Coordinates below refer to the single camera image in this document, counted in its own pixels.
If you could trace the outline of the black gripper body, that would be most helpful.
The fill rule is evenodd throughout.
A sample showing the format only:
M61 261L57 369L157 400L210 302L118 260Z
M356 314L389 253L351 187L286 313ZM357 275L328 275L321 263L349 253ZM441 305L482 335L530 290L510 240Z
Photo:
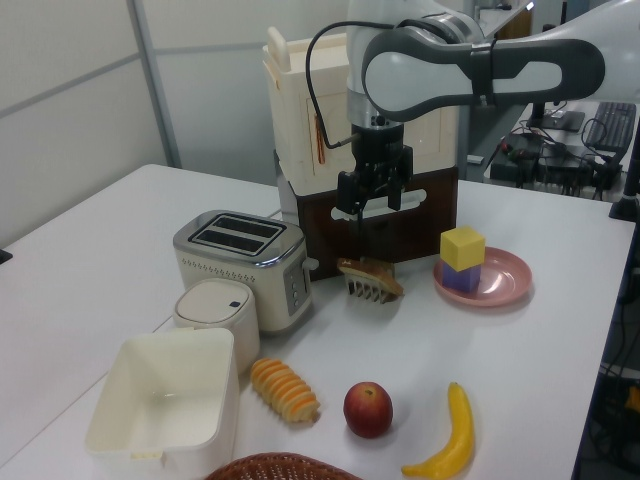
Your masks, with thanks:
M404 144L404 127L375 130L353 125L352 132L358 136L351 147L358 197L400 193L413 176L413 149Z

